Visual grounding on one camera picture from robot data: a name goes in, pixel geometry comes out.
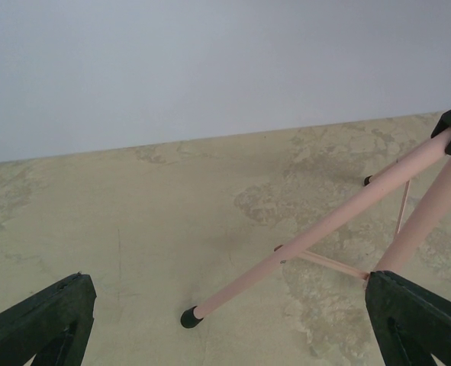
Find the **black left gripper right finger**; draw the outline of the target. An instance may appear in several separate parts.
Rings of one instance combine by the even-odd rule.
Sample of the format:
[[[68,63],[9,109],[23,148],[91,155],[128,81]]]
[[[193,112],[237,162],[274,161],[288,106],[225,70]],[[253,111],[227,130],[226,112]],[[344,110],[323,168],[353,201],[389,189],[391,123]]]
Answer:
[[[451,302],[391,271],[370,274],[365,293],[386,365],[451,365]]]

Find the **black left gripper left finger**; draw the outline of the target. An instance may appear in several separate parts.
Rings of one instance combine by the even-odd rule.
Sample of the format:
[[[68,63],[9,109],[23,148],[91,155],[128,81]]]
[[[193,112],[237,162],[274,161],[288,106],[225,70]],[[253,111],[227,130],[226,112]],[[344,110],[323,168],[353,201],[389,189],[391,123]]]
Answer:
[[[94,323],[91,276],[75,273],[0,313],[0,365],[80,365]]]

